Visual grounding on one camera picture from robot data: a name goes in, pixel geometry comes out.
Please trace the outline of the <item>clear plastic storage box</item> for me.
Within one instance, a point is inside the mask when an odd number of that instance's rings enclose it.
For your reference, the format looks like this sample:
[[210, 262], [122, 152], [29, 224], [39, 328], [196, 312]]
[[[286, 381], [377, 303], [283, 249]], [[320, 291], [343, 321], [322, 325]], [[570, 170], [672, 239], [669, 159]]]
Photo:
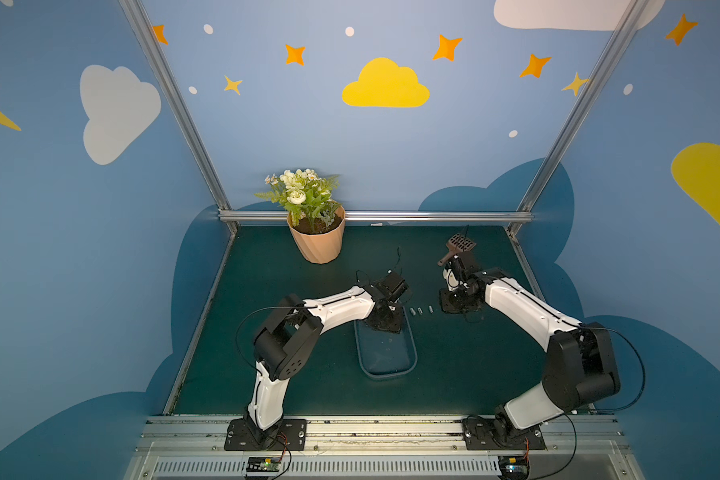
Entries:
[[377, 331], [359, 321], [354, 323], [354, 332], [360, 368], [371, 380], [401, 377], [417, 366], [418, 352], [408, 312], [403, 314], [399, 333]]

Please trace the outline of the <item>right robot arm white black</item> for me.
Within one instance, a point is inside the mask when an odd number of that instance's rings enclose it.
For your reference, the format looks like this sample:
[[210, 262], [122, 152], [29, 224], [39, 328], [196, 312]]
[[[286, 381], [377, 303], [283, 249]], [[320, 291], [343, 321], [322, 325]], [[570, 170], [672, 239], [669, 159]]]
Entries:
[[540, 383], [496, 409], [488, 435], [498, 448], [518, 449], [532, 443], [543, 422], [620, 391], [611, 337], [602, 325], [562, 314], [500, 269], [466, 275], [446, 268], [443, 278], [444, 312], [464, 313], [488, 305], [521, 327], [545, 352]]

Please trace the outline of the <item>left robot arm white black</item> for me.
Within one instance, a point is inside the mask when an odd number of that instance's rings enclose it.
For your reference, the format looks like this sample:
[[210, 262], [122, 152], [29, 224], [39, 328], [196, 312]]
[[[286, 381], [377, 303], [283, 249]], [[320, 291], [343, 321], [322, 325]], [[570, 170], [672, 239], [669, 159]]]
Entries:
[[244, 415], [247, 444], [257, 450], [275, 444], [290, 379], [306, 365], [322, 334], [354, 321], [376, 331], [400, 332], [405, 316], [400, 298], [407, 289], [405, 280], [392, 274], [324, 298], [288, 295], [273, 308], [253, 338], [256, 377]]

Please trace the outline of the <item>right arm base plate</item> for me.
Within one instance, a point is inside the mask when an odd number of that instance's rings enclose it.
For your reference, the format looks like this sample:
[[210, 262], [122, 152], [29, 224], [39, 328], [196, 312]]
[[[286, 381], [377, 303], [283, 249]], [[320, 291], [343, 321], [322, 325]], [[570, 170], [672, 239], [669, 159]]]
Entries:
[[538, 425], [517, 429], [503, 416], [485, 418], [470, 415], [461, 421], [463, 439], [468, 450], [530, 450], [546, 449]]

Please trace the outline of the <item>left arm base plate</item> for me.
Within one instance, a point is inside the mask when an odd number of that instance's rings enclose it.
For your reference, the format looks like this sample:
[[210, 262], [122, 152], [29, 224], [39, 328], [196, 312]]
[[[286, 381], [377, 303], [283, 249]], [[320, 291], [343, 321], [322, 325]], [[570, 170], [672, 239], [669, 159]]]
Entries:
[[227, 427], [224, 450], [274, 451], [286, 446], [290, 451], [303, 451], [307, 425], [306, 419], [284, 418], [262, 430], [248, 416], [234, 419]]

